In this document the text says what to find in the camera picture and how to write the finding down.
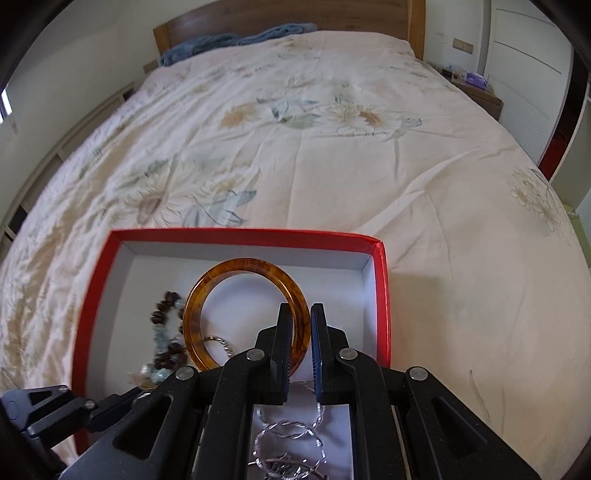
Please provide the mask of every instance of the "bed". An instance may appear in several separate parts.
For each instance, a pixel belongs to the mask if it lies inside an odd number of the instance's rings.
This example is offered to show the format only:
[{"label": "bed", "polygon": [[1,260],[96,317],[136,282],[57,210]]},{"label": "bed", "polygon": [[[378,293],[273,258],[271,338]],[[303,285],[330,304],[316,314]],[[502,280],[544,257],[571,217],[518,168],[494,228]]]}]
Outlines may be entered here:
[{"label": "bed", "polygon": [[506,130],[417,58],[424,4],[364,4],[377,12],[221,0],[154,30],[162,50],[320,27],[157,69],[65,162],[0,267],[0,391],[71,383],[111,229],[358,232],[387,249],[392,367],[426,366],[561,478],[591,434],[591,278],[568,216]]}]

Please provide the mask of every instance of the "wooden headboard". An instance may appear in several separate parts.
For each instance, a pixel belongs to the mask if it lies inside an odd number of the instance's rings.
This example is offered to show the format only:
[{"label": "wooden headboard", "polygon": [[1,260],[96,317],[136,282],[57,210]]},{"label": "wooden headboard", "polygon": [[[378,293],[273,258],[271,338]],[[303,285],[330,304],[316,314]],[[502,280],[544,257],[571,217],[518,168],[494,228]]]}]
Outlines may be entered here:
[{"label": "wooden headboard", "polygon": [[287,22],[320,30],[377,32],[425,49],[425,0],[217,0],[154,29],[160,53],[198,35],[255,35]]}]

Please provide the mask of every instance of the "wall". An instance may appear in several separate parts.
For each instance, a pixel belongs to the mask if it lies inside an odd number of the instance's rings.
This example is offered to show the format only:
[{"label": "wall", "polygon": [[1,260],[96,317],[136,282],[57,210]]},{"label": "wall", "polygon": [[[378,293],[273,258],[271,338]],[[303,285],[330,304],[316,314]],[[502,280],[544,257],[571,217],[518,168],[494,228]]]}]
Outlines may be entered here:
[{"label": "wall", "polygon": [[585,235],[587,235],[589,242],[591,242],[591,190],[589,190],[581,205],[577,208],[577,213],[581,217]]},{"label": "wall", "polygon": [[7,92],[18,128],[0,125],[0,221],[42,158],[158,58],[152,29],[206,0],[74,0],[35,40]]},{"label": "wall", "polygon": [[[485,2],[490,0],[427,0],[425,61],[475,72],[482,45]],[[473,44],[474,53],[453,48],[454,38]]]}]

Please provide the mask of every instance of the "bangle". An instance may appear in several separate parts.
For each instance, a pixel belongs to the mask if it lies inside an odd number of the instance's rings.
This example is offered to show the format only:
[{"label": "bangle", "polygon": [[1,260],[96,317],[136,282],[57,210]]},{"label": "bangle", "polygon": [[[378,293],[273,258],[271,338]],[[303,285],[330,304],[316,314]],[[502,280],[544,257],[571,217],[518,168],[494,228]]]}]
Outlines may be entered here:
[{"label": "bangle", "polygon": [[223,280],[241,273],[256,273],[281,290],[290,306],[294,322],[293,340],[291,343],[290,376],[302,363],[310,344],[310,312],[306,299],[300,288],[282,269],[273,264],[255,258],[235,258],[220,263],[205,272],[197,281],[189,297],[183,313],[183,335],[187,352],[199,371],[219,367],[205,348],[201,335],[201,312],[205,299]]}]

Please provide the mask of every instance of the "jewelry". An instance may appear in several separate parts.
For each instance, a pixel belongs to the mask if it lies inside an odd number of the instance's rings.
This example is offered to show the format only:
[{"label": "jewelry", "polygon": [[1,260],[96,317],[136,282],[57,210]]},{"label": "jewelry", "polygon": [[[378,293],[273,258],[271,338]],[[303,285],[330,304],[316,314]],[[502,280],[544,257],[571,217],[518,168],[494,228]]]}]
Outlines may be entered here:
[{"label": "jewelry", "polygon": [[302,363],[310,343],[310,312],[300,288],[282,269],[255,258],[235,258],[222,262],[197,281],[187,299],[183,314],[184,339],[187,352],[199,371],[219,367],[205,348],[201,336],[201,312],[207,296],[221,281],[240,273],[256,273],[269,279],[285,295],[294,322],[291,344],[290,376]]},{"label": "jewelry", "polygon": [[228,358],[232,358],[234,356],[234,351],[232,350],[232,347],[230,347],[230,344],[221,337],[216,337],[214,335],[210,335],[208,337],[205,337],[203,339],[203,341],[204,342],[220,342],[222,344],[222,347],[225,350]]},{"label": "jewelry", "polygon": [[[156,344],[154,362],[143,365],[139,375],[131,375],[132,383],[143,390],[153,390],[178,367],[182,367],[187,363],[182,323],[178,328],[179,335],[172,339],[168,338],[166,323],[168,322],[167,314],[171,309],[177,310],[177,314],[182,321],[184,303],[181,295],[175,291],[168,291],[164,294],[163,300],[156,304],[156,310],[152,312],[150,317],[154,329],[154,343]],[[220,342],[228,357],[234,355],[230,345],[221,337],[209,336],[204,340]]]},{"label": "jewelry", "polygon": [[[306,389],[314,393],[314,388],[309,382],[292,382],[291,385],[300,384]],[[326,463],[326,453],[324,452],[324,444],[316,433],[316,428],[322,423],[324,418],[324,406],[319,403],[316,404],[318,416],[312,424],[308,427],[306,424],[300,421],[291,420],[280,420],[276,423],[269,424],[265,418],[263,406],[259,406],[256,409],[256,416],[260,419],[263,430],[255,438],[255,451],[252,454],[255,457],[254,462],[250,462],[248,465],[256,465],[259,469],[265,472],[265,478],[267,479],[281,479],[281,480],[301,480],[310,475],[314,475],[322,480],[327,480],[326,477],[322,476],[317,472],[318,467],[321,463]],[[278,427],[297,427],[302,430],[300,433],[286,434],[283,433]],[[310,466],[307,460],[297,462],[286,453],[279,458],[264,459],[261,454],[261,439],[266,433],[271,432],[283,439],[301,439],[306,436],[315,438],[316,445],[320,448],[322,458],[316,462],[314,466]]]},{"label": "jewelry", "polygon": [[[274,428],[279,427],[279,426],[295,426],[295,427],[303,429],[305,431],[306,435],[309,435],[309,436],[315,438],[316,446],[320,449],[320,454],[321,454],[322,458],[320,460],[318,460],[316,462],[316,464],[313,467],[309,468],[308,470],[301,471],[301,468],[298,468],[295,472],[293,472],[292,474],[288,474],[287,476],[285,476],[283,473],[279,473],[279,472],[271,469],[269,467],[269,463],[270,462],[277,463],[279,461],[279,459],[263,460],[262,455],[261,455],[261,439],[265,436],[265,434],[267,432],[272,432]],[[252,454],[255,457],[255,463],[256,463],[257,467],[259,467],[261,470],[263,470],[263,472],[265,472],[265,474],[268,477],[280,478],[281,480],[302,480],[303,478],[306,478],[307,476],[309,476],[311,472],[315,472],[321,463],[326,463],[326,452],[324,451],[324,444],[322,443],[322,440],[320,440],[318,435],[316,435],[316,432],[314,432],[311,428],[307,427],[306,425],[304,425],[303,423],[301,423],[299,421],[283,420],[283,421],[278,421],[277,423],[273,423],[272,425],[268,425],[267,427],[265,427],[255,438],[255,451],[252,452]]]},{"label": "jewelry", "polygon": [[[308,390],[310,390],[312,393],[314,393],[314,388],[312,388],[310,386],[309,382],[292,382],[291,385],[302,385],[304,387],[306,387]],[[314,421],[314,423],[312,424],[312,429],[316,430],[316,428],[318,427],[318,425],[320,425],[322,423],[322,420],[324,419],[324,405],[320,405],[319,403],[316,404],[316,408],[318,410],[318,416],[316,417],[316,420]],[[263,406],[259,406],[256,408],[256,416],[259,417],[263,428],[267,428],[269,426],[269,423],[267,422],[266,418],[265,418],[265,411],[263,409]],[[306,435],[306,432],[303,433],[294,433],[294,434],[283,434],[281,432],[276,432],[275,430],[273,430],[273,433],[278,436],[279,438],[282,439],[293,439],[293,440],[297,440],[299,438],[302,438],[304,435]]]}]

